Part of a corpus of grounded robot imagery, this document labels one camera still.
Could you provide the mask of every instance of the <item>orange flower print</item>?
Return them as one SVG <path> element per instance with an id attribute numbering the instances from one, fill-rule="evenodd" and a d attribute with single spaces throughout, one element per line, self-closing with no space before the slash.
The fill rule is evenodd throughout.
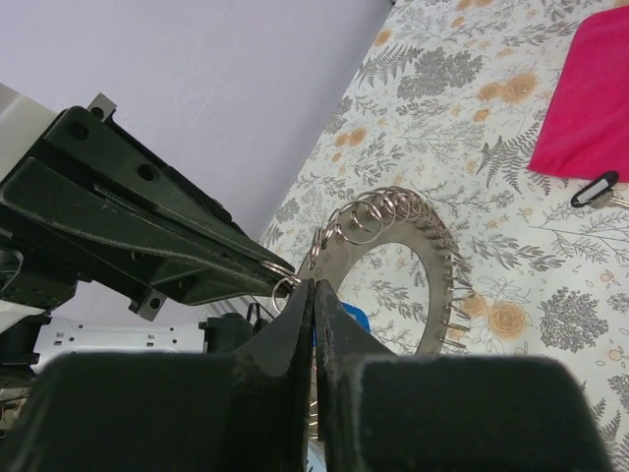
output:
<path id="1" fill-rule="evenodd" d="M 362 143 L 366 135 L 367 130 L 365 128 L 355 129 L 350 135 L 350 146 L 357 146 Z"/>
<path id="2" fill-rule="evenodd" d="M 508 300 L 496 303 L 487 314 L 487 326 L 502 339 L 518 337 L 524 329 L 525 323 L 524 309 Z"/>
<path id="3" fill-rule="evenodd" d="M 382 44 L 384 44 L 386 41 L 388 41 L 391 38 L 391 30 L 390 29 L 385 29 L 381 32 L 379 32 L 377 34 L 377 36 L 375 37 L 375 41 L 373 42 L 374 46 L 381 46 Z"/>
<path id="4" fill-rule="evenodd" d="M 500 95 L 500 91 L 502 90 L 502 85 L 497 84 L 496 82 L 492 82 L 491 84 L 487 84 L 486 86 L 482 86 L 478 93 L 478 98 L 481 101 L 490 101 Z"/>
<path id="5" fill-rule="evenodd" d="M 345 133 L 343 133 L 342 135 L 338 135 L 336 137 L 336 141 L 334 143 L 336 144 L 338 148 L 340 148 L 341 146 L 347 145 L 347 142 L 349 141 L 349 139 L 350 137 L 347 136 Z"/>
<path id="6" fill-rule="evenodd" d="M 466 8 L 470 8 L 472 6 L 472 0 L 461 0 L 459 4 L 456 6 L 456 9 L 461 11 Z"/>
<path id="7" fill-rule="evenodd" d="M 600 275 L 600 280 L 606 284 L 607 288 L 611 287 L 611 284 L 620 286 L 620 282 L 616 280 L 616 276 L 607 269 Z"/>
<path id="8" fill-rule="evenodd" d="M 533 214 L 533 209 L 532 208 L 520 208 L 520 211 L 518 211 L 518 216 L 522 216 L 522 219 L 524 219 L 527 223 L 529 222 L 529 216 L 531 216 Z"/>
<path id="9" fill-rule="evenodd" d="M 619 361 L 620 359 L 622 359 L 622 355 L 624 353 L 620 349 L 611 349 L 607 353 L 607 356 L 609 357 L 609 359 L 611 359 L 612 361 Z"/>
<path id="10" fill-rule="evenodd" d="M 489 116 L 489 110 L 484 108 L 482 110 L 477 111 L 474 114 L 474 117 L 472 119 L 476 121 L 477 123 L 480 123 L 481 121 L 485 121 L 487 116 Z"/>
<path id="11" fill-rule="evenodd" d="M 487 313 L 487 302 L 483 295 L 474 292 L 472 297 L 463 301 L 462 310 L 472 318 L 483 317 Z"/>
<path id="12" fill-rule="evenodd" d="M 465 170 L 468 171 L 468 174 L 474 174 L 479 163 L 475 160 L 470 160 L 465 166 Z"/>
<path id="13" fill-rule="evenodd" d="M 511 49 L 510 47 L 505 47 L 501 49 L 500 52 L 498 52 L 495 57 L 497 57 L 498 59 L 501 59 L 503 57 L 508 56 L 512 52 L 513 52 L 513 49 Z"/>
<path id="14" fill-rule="evenodd" d="M 404 178 L 404 173 L 403 172 L 399 172 L 395 178 L 393 179 L 393 186 L 397 187 L 399 185 L 402 184 L 402 182 L 404 182 L 406 179 Z"/>
<path id="15" fill-rule="evenodd" d="M 506 83 L 500 96 L 507 103 L 519 103 L 531 96 L 538 83 L 538 77 L 534 74 L 520 74 Z"/>
<path id="16" fill-rule="evenodd" d="M 453 341 L 458 341 L 459 339 L 463 337 L 464 334 L 465 332 L 463 332 L 463 330 L 461 329 L 450 328 L 448 330 L 448 337 L 452 339 Z"/>
<path id="17" fill-rule="evenodd" d="M 609 270 L 606 270 L 604 273 L 600 275 L 600 280 L 602 280 L 603 282 L 609 282 L 612 278 L 613 278 L 613 273 L 611 273 Z"/>

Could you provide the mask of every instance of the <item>robotic arm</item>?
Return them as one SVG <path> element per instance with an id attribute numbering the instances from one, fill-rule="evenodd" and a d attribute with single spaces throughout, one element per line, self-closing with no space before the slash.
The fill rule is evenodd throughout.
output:
<path id="1" fill-rule="evenodd" d="M 196 325 L 124 330 L 50 317 L 96 280 L 152 321 L 166 298 L 268 296 L 292 270 L 113 120 L 115 105 L 56 114 L 0 84 L 0 386 L 24 386 L 81 349 L 202 352 Z"/>

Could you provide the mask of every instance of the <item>floral tablecloth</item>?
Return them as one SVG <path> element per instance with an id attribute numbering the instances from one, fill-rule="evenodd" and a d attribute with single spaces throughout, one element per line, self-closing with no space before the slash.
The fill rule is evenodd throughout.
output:
<path id="1" fill-rule="evenodd" d="M 564 363 L 629 470 L 629 211 L 574 209 L 584 182 L 526 170 L 577 26 L 628 3 L 614 1 L 400 0 L 262 243 L 299 266 L 335 208 L 375 187 L 415 190 L 473 267 L 472 330 L 450 338 Z M 425 285 L 408 249 L 383 246 L 340 296 L 411 353 Z"/>

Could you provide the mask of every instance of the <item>pink fabric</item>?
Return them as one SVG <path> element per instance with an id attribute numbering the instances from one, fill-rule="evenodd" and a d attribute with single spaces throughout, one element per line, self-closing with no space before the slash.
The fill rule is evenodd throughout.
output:
<path id="1" fill-rule="evenodd" d="M 629 182 L 629 7 L 587 18 L 574 36 L 529 170 Z"/>

